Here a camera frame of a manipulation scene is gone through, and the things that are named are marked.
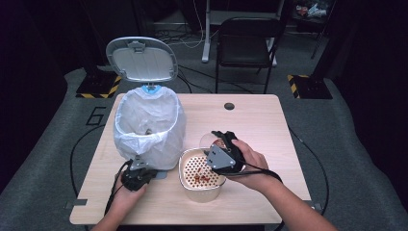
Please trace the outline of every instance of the table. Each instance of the table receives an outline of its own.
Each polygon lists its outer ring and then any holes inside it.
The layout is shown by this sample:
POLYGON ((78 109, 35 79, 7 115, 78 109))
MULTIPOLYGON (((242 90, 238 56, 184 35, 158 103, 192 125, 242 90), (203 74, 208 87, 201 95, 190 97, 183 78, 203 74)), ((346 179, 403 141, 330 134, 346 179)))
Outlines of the table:
MULTIPOLYGON (((207 0, 206 13, 205 13, 205 40, 204 40, 204 50, 202 56, 202 63, 207 63, 209 61, 209 54, 211 48, 210 41, 210 25, 221 25, 223 21, 232 17, 273 17, 278 18, 282 11, 284 0, 278 0, 279 7, 277 13, 252 13, 252 12, 229 12, 229 11, 212 11, 210 7, 210 0, 207 0)), ((268 42, 268 49, 273 45, 273 39, 268 42)), ((276 59, 273 58, 273 65, 276 66, 276 59)))
MULTIPOLYGON (((103 218, 114 175, 125 162, 115 149, 113 123, 120 94, 95 150, 78 199, 87 204, 74 206, 73 224, 95 224, 103 218)), ((287 123, 277 96, 272 94, 178 94, 187 116, 184 149, 198 147, 200 139, 213 130, 232 131, 252 148, 265 154, 270 169, 303 200, 311 200, 287 123), (233 103, 228 111, 225 103, 233 103)), ((209 225, 267 224, 281 218, 258 192, 227 180, 219 196, 208 203, 187 198, 178 166, 163 180, 152 180, 148 191, 123 224, 209 225)))

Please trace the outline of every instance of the person's right hand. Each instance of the person's right hand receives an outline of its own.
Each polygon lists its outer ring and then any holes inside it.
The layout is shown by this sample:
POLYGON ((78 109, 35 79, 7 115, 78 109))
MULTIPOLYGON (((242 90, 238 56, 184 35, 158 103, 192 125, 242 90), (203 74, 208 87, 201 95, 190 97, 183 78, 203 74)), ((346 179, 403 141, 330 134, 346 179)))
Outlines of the person's right hand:
MULTIPOLYGON (((254 151, 246 142, 240 140, 231 140, 231 142, 237 146, 243 154, 245 161, 255 167, 260 167, 263 169, 268 169, 268 163, 265 156, 257 151, 254 151)), ((255 167, 245 166, 243 171, 254 171, 259 170, 255 167)), ((265 175, 265 174, 250 174, 242 176, 229 176, 228 179, 232 181, 239 182, 249 189, 264 193, 271 184, 275 181, 279 182, 277 179, 265 175)))

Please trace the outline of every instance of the white trash bag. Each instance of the white trash bag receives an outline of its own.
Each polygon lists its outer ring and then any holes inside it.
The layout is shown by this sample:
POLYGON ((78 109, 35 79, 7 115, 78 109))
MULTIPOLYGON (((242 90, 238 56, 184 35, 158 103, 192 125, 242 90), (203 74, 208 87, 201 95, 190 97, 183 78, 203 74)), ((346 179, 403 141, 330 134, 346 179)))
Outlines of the white trash bag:
POLYGON ((139 157, 149 168, 169 170, 182 155, 187 120, 176 93, 156 88, 154 93, 137 88, 123 96, 115 115, 114 141, 126 160, 139 157))

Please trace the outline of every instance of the open lid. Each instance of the open lid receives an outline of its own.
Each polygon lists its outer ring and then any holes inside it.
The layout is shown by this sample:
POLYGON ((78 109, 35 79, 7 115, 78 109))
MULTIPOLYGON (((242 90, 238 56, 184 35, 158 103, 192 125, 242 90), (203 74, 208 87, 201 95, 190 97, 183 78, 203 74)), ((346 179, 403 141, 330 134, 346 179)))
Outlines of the open lid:
POLYGON ((106 56, 116 74, 129 81, 164 82, 178 73, 171 48, 154 38, 116 38, 106 47, 106 56))

